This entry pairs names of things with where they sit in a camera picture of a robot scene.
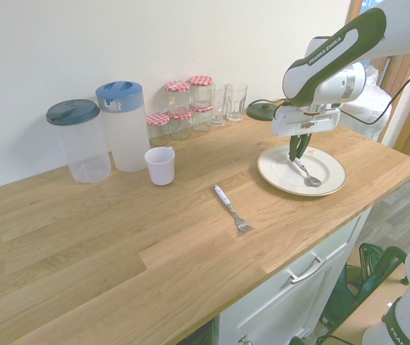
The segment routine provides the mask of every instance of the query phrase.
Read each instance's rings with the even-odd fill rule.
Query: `black cable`
[[[277,101],[269,101],[268,99],[256,99],[254,102],[251,102],[248,106],[252,106],[253,104],[258,103],[258,102],[262,102],[262,101],[275,104],[275,103],[285,101],[285,100],[286,100],[286,98],[281,98]]]
[[[326,340],[327,338],[337,339],[338,341],[341,341],[341,342],[343,342],[344,344],[353,345],[352,343],[349,343],[348,341],[343,340],[343,339],[339,338],[338,336],[328,336],[328,335],[326,335],[326,336],[320,336],[320,337],[317,339],[316,345],[322,344],[322,342],[323,342],[324,340]]]
[[[276,119],[276,111],[279,108],[281,108],[282,106],[292,106],[292,103],[291,102],[283,102],[283,103],[279,104],[274,110],[274,119]]]
[[[407,82],[405,82],[405,83],[402,85],[402,87],[398,90],[398,92],[396,92],[396,95],[390,100],[390,102],[389,102],[388,105],[386,106],[385,110],[382,111],[382,114],[380,114],[380,115],[378,116],[378,118],[375,119],[375,120],[372,121],[372,122],[363,121],[363,120],[361,120],[361,119],[359,119],[359,118],[357,118],[357,117],[354,117],[352,114],[349,114],[349,113],[346,112],[346,111],[343,111],[343,110],[340,110],[340,109],[339,109],[339,110],[340,110],[341,112],[343,112],[345,115],[348,115],[349,117],[352,117],[352,118],[355,119],[356,121],[361,122],[362,124],[367,124],[367,125],[375,124],[378,120],[380,120],[380,119],[383,117],[383,115],[386,113],[386,111],[388,110],[388,108],[390,107],[390,105],[394,102],[395,99],[398,98],[399,94],[404,90],[404,88],[405,88],[405,87],[407,86],[407,84],[409,84],[409,83],[410,83],[410,78],[407,80]]]

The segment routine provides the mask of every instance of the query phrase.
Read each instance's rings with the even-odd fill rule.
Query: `white plate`
[[[259,157],[259,172],[271,185],[298,196],[325,196],[338,191],[345,184],[345,169],[326,152],[307,147],[300,159],[310,175],[321,180],[320,187],[305,185],[307,174],[291,162],[288,155],[289,145],[284,145],[269,149]]]

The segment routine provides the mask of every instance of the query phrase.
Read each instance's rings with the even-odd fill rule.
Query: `cabinet knob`
[[[253,345],[249,340],[246,340],[246,336],[242,336],[238,343],[243,343],[243,345]]]

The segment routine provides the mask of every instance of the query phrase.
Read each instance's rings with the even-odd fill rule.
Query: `drawer handle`
[[[315,260],[318,261],[318,265],[316,267],[313,267],[312,269],[308,270],[305,272],[304,275],[301,275],[300,277],[297,277],[289,268],[287,269],[287,272],[291,275],[291,284],[296,284],[297,282],[301,282],[303,280],[306,280],[309,276],[313,275],[316,271],[318,271],[325,263],[326,263],[326,258],[321,259],[320,257],[316,256]]]

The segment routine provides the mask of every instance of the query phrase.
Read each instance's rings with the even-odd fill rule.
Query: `white plastic bag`
[[[352,102],[344,103],[340,107],[341,110],[352,114],[353,116],[365,121],[373,122],[382,114],[386,106],[391,100],[390,95],[379,88],[376,83],[378,79],[378,70],[372,65],[366,68],[366,82],[363,92]],[[341,113],[339,125],[347,127],[354,132],[360,133],[367,138],[377,140],[380,133],[388,121],[391,113],[391,106],[375,124],[367,125],[356,121],[347,114]]]

